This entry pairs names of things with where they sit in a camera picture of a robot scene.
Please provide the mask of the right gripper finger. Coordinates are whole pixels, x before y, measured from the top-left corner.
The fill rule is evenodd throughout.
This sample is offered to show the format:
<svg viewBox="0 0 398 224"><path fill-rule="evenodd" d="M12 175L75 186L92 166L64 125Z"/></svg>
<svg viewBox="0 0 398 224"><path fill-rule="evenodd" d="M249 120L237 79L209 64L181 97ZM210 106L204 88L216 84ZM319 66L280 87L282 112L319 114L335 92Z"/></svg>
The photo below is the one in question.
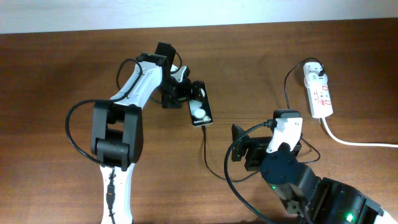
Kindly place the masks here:
<svg viewBox="0 0 398 224"><path fill-rule="evenodd" d="M231 132L232 132L233 142L236 143L231 152L231 160L233 162L239 162L246 155L247 147L244 144L245 140L247 140L248 137L244 136L240 139L240 137L244 134L245 130L236 124L232 125Z"/></svg>
<svg viewBox="0 0 398 224"><path fill-rule="evenodd" d="M300 112L290 109L278 109L273 112L273 119L277 118L300 118Z"/></svg>

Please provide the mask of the black smartphone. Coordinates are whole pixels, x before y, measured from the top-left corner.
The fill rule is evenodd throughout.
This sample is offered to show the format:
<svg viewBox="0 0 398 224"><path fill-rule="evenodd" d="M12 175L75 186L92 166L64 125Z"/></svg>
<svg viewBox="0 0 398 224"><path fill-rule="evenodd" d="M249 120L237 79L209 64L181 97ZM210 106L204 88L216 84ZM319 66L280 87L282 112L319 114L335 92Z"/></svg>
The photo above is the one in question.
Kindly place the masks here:
<svg viewBox="0 0 398 224"><path fill-rule="evenodd" d="M188 102L192 125L198 127L212 124L213 116L205 82L195 81L193 83L192 94L193 99Z"/></svg>

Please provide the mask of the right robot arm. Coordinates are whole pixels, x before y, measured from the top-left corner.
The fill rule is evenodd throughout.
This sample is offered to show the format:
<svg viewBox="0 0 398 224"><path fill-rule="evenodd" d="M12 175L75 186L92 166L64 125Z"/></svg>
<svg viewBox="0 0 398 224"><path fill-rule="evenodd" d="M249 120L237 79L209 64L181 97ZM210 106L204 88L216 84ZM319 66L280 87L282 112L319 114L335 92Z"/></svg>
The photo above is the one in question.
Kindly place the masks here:
<svg viewBox="0 0 398 224"><path fill-rule="evenodd" d="M227 159L246 159L299 223L395 223L390 214L358 189L321 178L297 160L303 119L295 110L275 110L272 119L247 131L232 125Z"/></svg>

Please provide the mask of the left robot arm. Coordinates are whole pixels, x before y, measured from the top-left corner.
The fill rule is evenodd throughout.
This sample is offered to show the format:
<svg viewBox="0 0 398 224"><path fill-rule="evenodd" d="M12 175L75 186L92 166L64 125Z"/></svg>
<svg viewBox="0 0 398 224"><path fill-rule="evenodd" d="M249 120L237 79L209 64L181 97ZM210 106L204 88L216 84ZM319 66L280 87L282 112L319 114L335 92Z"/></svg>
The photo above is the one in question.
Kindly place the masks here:
<svg viewBox="0 0 398 224"><path fill-rule="evenodd" d="M119 91L93 108L91 152L100 161L104 205L102 223L132 223L131 185L134 166L143 145L142 110L151 94L160 90L163 108L205 99L198 81L188 78L187 66L173 65L177 51L160 42L153 54L141 53L135 69Z"/></svg>

